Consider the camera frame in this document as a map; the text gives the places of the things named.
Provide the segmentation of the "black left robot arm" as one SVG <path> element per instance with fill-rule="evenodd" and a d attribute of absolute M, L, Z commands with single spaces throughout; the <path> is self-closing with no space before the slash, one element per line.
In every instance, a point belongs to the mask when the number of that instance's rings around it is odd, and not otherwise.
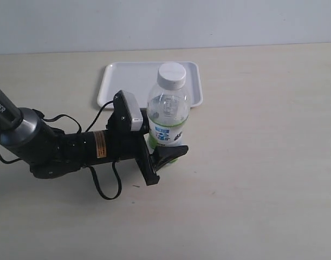
<path fill-rule="evenodd" d="M 157 171 L 188 152 L 186 145 L 148 150 L 147 113 L 133 94 L 119 91 L 106 129 L 67 134 L 49 126 L 35 109 L 17 107 L 0 90 L 0 145 L 26 162 L 39 179 L 54 179 L 84 167 L 133 159 L 147 185 L 159 182 Z"/>

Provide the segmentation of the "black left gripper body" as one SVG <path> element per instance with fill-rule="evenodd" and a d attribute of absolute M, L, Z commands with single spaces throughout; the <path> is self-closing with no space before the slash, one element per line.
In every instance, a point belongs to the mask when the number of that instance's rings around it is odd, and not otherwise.
<path fill-rule="evenodd" d="M 153 166 L 144 135 L 149 132 L 146 111 L 141 111 L 142 125 L 138 131 L 128 131 L 126 119 L 116 111 L 112 113 L 106 125 L 108 157 L 114 161 L 134 159 L 147 186 L 155 185 L 160 177 Z"/>

